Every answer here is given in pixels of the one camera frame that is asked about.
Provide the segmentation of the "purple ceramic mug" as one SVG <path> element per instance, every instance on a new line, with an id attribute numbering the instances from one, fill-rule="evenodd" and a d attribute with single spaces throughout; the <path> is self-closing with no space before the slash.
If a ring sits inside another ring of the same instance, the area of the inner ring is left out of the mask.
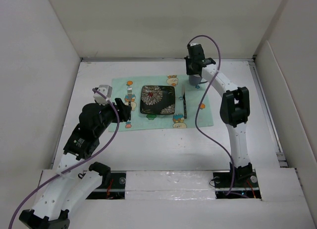
<path id="1" fill-rule="evenodd" d="M 207 83 L 207 81 L 204 81 L 204 79 L 199 75 L 189 75 L 188 79 L 191 86 L 197 86 Z"/>

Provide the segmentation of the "metal fork patterned handle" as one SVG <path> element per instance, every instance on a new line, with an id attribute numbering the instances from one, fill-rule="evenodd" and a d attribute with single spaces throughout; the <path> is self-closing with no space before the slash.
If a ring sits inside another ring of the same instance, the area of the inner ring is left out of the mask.
<path id="1" fill-rule="evenodd" d="M 127 95 L 128 95 L 128 105 L 131 107 L 131 100 L 132 100 L 132 87 L 127 87 Z"/>

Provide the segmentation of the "green cartoon print cloth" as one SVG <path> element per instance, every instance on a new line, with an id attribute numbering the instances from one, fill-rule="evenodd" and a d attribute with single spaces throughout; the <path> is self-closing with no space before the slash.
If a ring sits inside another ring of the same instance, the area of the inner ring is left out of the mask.
<path id="1" fill-rule="evenodd" d="M 185 85 L 187 119 L 184 119 L 182 85 Z M 139 76 L 112 80 L 112 96 L 128 105 L 127 87 L 132 87 L 130 120 L 120 124 L 120 131 L 193 128 L 213 126 L 210 102 L 205 94 L 207 84 L 191 86 L 187 75 Z M 175 87 L 175 113 L 152 115 L 140 113 L 142 86 Z"/>

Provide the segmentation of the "black floral square plate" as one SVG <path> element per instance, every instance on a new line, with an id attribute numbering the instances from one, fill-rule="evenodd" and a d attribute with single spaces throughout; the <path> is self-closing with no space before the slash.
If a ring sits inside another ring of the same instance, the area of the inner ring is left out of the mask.
<path id="1" fill-rule="evenodd" d="M 175 113 L 175 101 L 173 86 L 142 86 L 140 113 L 172 115 Z"/>

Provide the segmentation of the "steak knife patterned handle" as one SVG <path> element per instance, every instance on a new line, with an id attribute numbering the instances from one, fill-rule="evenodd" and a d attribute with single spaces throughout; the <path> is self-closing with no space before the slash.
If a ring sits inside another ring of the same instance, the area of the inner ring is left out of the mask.
<path id="1" fill-rule="evenodd" d="M 183 99 L 183 110 L 184 110 L 184 119 L 187 119 L 187 105 L 186 105 L 186 93 L 185 85 L 182 85 L 182 99 Z"/>

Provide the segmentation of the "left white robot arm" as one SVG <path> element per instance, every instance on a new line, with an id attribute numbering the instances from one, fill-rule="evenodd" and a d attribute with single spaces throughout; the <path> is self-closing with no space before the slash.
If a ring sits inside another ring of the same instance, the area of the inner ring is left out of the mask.
<path id="1" fill-rule="evenodd" d="M 111 169 L 92 162 L 100 136 L 111 123 L 128 120 L 131 107 L 121 98 L 86 104 L 79 115 L 79 123 L 72 131 L 60 159 L 55 176 L 38 186 L 45 188 L 31 209 L 23 210 L 19 220 L 30 229 L 66 229 L 71 213 L 98 187 L 110 184 Z"/>

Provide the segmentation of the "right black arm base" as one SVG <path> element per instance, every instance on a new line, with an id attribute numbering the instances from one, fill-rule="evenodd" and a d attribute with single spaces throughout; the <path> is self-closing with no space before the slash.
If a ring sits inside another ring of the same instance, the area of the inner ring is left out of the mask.
<path id="1" fill-rule="evenodd" d="M 209 185 L 214 188 L 216 199 L 261 199 L 260 187 L 256 172 L 242 180 L 234 180 L 231 192 L 232 176 L 228 171 L 215 171 Z"/>

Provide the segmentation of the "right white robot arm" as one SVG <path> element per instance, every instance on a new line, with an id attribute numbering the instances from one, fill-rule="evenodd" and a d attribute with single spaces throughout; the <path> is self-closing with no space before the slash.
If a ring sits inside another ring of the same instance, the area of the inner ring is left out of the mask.
<path id="1" fill-rule="evenodd" d="M 201 44 L 188 44 L 188 56 L 185 58 L 186 74 L 191 85 L 197 85 L 201 79 L 211 86 L 222 97 L 220 118 L 229 133 L 231 156 L 230 183 L 241 186 L 253 173 L 251 160 L 248 156 L 246 126 L 250 115 L 249 90 L 231 82 L 223 73 L 217 72 L 216 62 L 206 58 Z"/>

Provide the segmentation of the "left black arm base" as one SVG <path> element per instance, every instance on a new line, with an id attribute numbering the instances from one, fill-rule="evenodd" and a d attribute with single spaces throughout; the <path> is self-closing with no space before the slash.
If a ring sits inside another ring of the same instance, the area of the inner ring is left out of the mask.
<path id="1" fill-rule="evenodd" d="M 125 199 L 126 172 L 112 172 L 106 186 L 100 186 L 89 194 L 87 199 L 121 200 Z"/>

